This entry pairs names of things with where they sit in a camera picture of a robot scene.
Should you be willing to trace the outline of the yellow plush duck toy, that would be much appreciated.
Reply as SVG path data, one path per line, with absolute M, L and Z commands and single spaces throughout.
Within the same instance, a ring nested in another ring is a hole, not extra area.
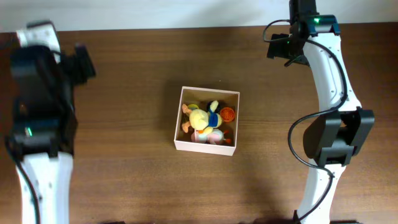
M 200 108 L 190 110 L 186 104 L 182 105 L 182 112 L 188 116 L 188 121 L 181 125 L 185 133 L 188 133 L 189 128 L 193 128 L 195 131 L 211 132 L 223 123 L 223 119 L 219 113 L 209 113 L 207 110 L 205 111 Z

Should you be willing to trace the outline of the black round puck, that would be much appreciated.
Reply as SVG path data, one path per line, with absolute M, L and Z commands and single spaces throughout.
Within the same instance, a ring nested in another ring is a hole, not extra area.
M 209 102 L 206 108 L 209 113 L 219 113 L 221 110 L 220 103 L 217 100 Z

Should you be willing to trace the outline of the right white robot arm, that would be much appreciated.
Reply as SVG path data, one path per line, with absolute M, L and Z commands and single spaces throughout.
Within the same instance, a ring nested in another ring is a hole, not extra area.
M 334 15 L 321 15 L 315 0 L 290 0 L 289 33 L 273 34 L 267 57 L 311 68 L 319 110 L 296 120 L 287 142 L 308 170 L 303 199 L 293 223 L 329 223 L 338 181 L 372 127 L 373 110 L 363 109 L 346 73 L 341 31 Z

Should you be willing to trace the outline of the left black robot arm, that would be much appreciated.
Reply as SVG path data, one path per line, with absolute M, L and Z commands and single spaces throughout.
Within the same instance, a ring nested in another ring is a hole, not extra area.
M 60 49 L 52 21 L 16 32 L 20 47 L 10 56 L 19 87 L 11 132 L 4 138 L 16 165 L 23 223 L 69 223 L 69 192 L 78 127 L 74 88 L 95 77 L 84 45 L 73 55 Z

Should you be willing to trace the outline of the orange round cage ball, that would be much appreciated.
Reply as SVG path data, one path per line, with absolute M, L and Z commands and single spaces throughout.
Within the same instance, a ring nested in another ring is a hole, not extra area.
M 224 107 L 220 110 L 220 116 L 225 123 L 234 121 L 236 117 L 235 110 L 230 107 Z

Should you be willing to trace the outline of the white duck pink hat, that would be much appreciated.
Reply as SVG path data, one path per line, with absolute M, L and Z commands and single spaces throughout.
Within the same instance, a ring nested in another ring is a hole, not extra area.
M 205 131 L 194 131 L 191 135 L 191 141 L 195 143 L 208 143 L 214 145 L 231 144 L 231 139 L 226 139 L 224 136 L 228 134 L 228 131 L 221 131 L 219 129 L 213 129 L 211 132 Z

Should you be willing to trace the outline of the yellow rattle drum toy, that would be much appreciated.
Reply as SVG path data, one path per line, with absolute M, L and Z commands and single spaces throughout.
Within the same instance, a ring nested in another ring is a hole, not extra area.
M 199 106 L 196 105 L 196 104 L 189 104 L 189 105 L 188 105 L 188 109 L 190 109 L 190 110 L 196 110 L 196 109 L 199 109 Z

